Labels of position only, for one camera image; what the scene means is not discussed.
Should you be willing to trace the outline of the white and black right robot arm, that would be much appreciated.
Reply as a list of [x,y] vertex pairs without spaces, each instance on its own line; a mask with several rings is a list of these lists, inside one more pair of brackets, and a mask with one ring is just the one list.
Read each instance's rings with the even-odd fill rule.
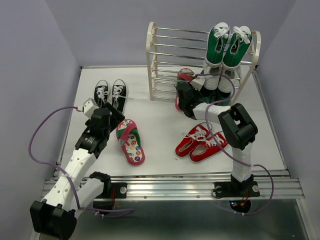
[[223,135],[231,146],[233,168],[231,181],[227,187],[235,195],[252,190],[251,149],[258,127],[245,109],[236,103],[232,106],[219,106],[201,101],[200,92],[188,82],[179,82],[176,86],[179,108],[195,120],[205,120],[221,126]]

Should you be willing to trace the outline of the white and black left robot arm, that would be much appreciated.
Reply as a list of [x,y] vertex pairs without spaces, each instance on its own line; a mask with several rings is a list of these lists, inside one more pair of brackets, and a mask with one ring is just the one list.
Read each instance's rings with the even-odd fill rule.
[[101,172],[92,173],[82,188],[80,184],[107,146],[111,132],[125,118],[110,103],[99,107],[92,98],[83,104],[82,112],[88,117],[86,128],[76,142],[67,166],[53,166],[61,176],[42,200],[35,200],[30,206],[34,231],[60,240],[72,236],[79,216],[89,209],[88,205],[95,197],[106,197],[111,193],[110,176]]

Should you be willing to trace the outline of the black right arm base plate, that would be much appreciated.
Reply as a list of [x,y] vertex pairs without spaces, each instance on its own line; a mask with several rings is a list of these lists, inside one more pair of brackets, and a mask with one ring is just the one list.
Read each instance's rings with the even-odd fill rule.
[[258,186],[256,181],[249,184],[231,182],[231,181],[218,181],[214,183],[215,197],[221,198],[242,198],[249,197],[256,198],[259,197],[260,191],[257,189],[254,191],[253,187]]

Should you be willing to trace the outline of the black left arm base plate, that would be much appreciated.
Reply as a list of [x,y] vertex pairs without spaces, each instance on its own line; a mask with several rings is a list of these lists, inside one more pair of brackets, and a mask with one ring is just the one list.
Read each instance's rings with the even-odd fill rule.
[[127,183],[126,182],[109,182],[103,186],[102,193],[98,199],[126,199]]

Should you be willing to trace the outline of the pink slipper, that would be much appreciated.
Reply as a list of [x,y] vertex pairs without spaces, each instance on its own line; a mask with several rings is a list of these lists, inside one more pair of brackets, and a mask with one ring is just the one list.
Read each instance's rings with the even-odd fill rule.
[[139,166],[145,161],[145,153],[136,123],[126,118],[116,128],[116,137],[123,150],[127,162]]
[[[190,68],[182,68],[179,73],[177,74],[177,80],[178,82],[181,82],[181,81],[185,81],[185,82],[191,82],[194,77],[195,73],[190,69]],[[175,97],[175,108],[178,110],[178,111],[181,111],[180,107],[179,107],[179,96],[178,94],[176,94],[176,97]]]

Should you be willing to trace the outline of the cream shoe shelf chrome bars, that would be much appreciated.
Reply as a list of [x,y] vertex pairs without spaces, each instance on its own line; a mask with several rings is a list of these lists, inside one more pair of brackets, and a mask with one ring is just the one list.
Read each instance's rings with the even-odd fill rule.
[[182,68],[200,73],[206,56],[206,31],[160,27],[150,22],[146,34],[149,98],[174,101]]

